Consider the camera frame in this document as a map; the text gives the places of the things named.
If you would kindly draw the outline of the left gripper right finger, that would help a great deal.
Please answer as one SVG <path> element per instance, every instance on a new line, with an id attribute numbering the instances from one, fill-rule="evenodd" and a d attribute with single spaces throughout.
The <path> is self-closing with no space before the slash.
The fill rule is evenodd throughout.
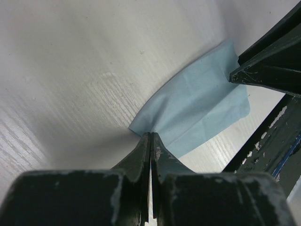
<path id="1" fill-rule="evenodd" d="M 284 192 L 266 173 L 196 173 L 150 140 L 153 217 L 159 226 L 294 226 Z"/>

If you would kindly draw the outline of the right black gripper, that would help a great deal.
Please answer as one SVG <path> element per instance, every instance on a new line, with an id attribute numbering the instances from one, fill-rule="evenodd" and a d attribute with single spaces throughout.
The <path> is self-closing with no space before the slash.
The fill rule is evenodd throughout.
<path id="1" fill-rule="evenodd" d="M 289 195 L 301 175 L 301 29 L 292 29 L 242 64 L 229 75 L 229 82 L 264 87 L 287 95 L 224 171 L 266 172 Z"/>

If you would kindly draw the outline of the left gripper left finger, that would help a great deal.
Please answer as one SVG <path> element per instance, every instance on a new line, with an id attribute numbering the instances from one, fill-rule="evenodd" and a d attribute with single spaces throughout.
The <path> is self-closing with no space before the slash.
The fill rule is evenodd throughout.
<path id="1" fill-rule="evenodd" d="M 111 169 L 22 173 L 0 207 L 3 226 L 143 226 L 149 220 L 151 135 Z"/>

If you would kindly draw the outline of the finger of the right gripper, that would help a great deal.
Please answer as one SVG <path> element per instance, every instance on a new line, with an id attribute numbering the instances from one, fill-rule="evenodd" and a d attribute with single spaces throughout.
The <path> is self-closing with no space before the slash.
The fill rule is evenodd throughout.
<path id="1" fill-rule="evenodd" d="M 244 64 L 265 48 L 284 37 L 300 23 L 301 2 L 299 1 L 276 25 L 239 56 L 238 63 L 240 65 Z"/>

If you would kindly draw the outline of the light blue cleaning cloth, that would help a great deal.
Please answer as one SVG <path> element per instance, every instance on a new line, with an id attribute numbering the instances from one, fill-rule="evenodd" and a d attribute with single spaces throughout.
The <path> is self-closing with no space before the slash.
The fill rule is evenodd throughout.
<path id="1" fill-rule="evenodd" d="M 182 157 L 249 114 L 246 87 L 228 80 L 238 67 L 233 41 L 224 41 L 162 86 L 129 129 L 158 133 L 164 146 Z"/>

